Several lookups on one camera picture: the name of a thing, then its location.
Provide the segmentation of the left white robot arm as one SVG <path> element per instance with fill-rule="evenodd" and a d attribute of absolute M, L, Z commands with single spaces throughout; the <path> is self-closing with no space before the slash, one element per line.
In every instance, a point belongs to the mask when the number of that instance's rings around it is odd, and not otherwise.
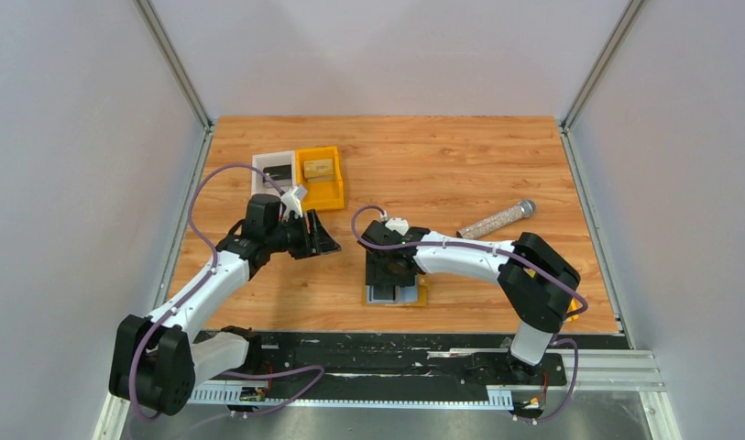
<path fill-rule="evenodd" d="M 197 386 L 228 370 L 243 379 L 256 377 L 264 354 L 251 331 L 232 326 L 202 342 L 196 336 L 272 255 L 307 259 L 341 248 L 315 211 L 302 211 L 299 197 L 253 195 L 244 218 L 213 247 L 201 272 L 149 314 L 130 314 L 119 324 L 109 392 L 158 414 L 174 415 Z"/>

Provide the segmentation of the yellow leather card holder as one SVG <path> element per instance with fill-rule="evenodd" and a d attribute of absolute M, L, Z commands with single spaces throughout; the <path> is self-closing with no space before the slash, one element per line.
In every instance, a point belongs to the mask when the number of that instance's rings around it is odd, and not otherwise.
<path fill-rule="evenodd" d="M 366 285 L 364 293 L 364 303 L 370 306 L 424 307 L 428 302 L 428 293 L 430 288 L 429 282 L 425 276 L 416 275 L 414 278 L 414 283 L 418 283 L 419 285 L 419 300 L 417 302 L 398 302 L 397 300 L 395 302 L 368 302 Z"/>

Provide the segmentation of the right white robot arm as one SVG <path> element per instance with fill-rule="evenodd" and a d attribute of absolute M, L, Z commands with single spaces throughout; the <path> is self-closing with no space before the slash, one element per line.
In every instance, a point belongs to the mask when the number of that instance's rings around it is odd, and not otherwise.
<path fill-rule="evenodd" d="M 488 242 L 391 223 L 375 220 L 363 233 L 355 233 L 368 255 L 387 270 L 452 274 L 500 287 L 520 318 L 506 359 L 508 373 L 518 382 L 530 382 L 542 373 L 544 353 L 566 319 L 587 309 L 577 293 L 580 274 L 534 233 Z"/>

